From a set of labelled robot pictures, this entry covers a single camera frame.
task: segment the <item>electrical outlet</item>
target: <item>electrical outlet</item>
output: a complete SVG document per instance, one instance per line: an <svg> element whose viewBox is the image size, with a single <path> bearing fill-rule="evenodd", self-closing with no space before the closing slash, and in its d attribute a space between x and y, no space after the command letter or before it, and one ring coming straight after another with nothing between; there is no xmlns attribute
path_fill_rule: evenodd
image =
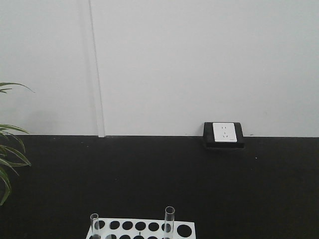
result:
<svg viewBox="0 0 319 239"><path fill-rule="evenodd" d="M234 123L213 123L215 142L237 142Z"/></svg>

